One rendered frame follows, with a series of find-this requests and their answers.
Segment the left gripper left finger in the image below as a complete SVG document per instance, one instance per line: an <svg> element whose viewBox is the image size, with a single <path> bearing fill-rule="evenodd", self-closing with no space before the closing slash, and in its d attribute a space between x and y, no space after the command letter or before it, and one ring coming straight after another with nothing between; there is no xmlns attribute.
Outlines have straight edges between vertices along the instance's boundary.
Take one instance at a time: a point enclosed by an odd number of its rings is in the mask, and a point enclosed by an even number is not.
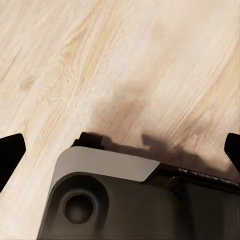
<svg viewBox="0 0 240 240"><path fill-rule="evenodd" d="M26 152L21 133L0 138L0 193Z"/></svg>

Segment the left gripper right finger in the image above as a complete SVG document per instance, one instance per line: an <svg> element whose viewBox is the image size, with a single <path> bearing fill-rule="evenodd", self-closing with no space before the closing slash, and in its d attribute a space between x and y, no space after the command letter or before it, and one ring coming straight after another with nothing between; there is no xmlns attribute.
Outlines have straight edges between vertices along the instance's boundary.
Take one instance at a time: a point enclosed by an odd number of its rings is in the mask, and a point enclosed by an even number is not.
<svg viewBox="0 0 240 240"><path fill-rule="evenodd" d="M227 135L224 151L240 173L240 135L229 133Z"/></svg>

